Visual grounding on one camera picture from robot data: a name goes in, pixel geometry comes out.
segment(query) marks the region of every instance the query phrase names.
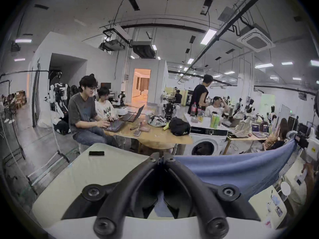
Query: washing machine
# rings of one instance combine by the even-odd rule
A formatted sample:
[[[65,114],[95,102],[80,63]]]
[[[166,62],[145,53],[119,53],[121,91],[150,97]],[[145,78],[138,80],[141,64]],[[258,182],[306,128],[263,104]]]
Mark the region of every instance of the washing machine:
[[[191,126],[189,136],[193,139],[193,144],[186,145],[183,155],[218,156],[226,144],[228,128],[223,125],[217,129],[209,127],[209,117],[204,117],[203,122],[198,123],[192,123],[189,114],[185,113],[184,118]]]

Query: jeans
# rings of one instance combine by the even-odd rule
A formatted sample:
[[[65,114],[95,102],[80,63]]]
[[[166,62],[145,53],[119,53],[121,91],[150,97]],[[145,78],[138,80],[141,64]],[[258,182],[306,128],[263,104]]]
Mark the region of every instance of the jeans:
[[[106,135],[100,127],[94,126],[83,129],[73,136],[78,143],[91,146],[97,142],[105,143],[118,148],[117,141],[114,137]]]

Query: blue fabric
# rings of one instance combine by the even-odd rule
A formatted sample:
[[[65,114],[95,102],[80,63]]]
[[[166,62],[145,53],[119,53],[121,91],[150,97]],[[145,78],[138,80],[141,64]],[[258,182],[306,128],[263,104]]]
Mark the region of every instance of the blue fabric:
[[[215,185],[233,184],[245,198],[261,192],[276,182],[278,173],[296,150],[294,139],[286,145],[261,153],[226,156],[175,156],[202,181]]]

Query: black backpack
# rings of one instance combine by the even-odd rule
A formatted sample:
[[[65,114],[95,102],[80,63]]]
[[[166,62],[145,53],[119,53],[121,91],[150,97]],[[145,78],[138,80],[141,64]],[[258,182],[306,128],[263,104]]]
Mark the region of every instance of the black backpack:
[[[176,136],[187,135],[190,132],[190,124],[177,117],[172,118],[168,128]]]

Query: gray t-shirt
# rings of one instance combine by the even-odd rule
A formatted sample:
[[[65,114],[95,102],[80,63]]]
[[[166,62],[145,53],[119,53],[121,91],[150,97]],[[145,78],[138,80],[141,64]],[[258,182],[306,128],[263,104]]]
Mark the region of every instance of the gray t-shirt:
[[[95,110],[95,100],[93,97],[88,97],[86,101],[83,100],[80,93],[75,94],[69,101],[69,127],[73,134],[83,130],[75,126],[79,121],[91,121],[97,113]]]

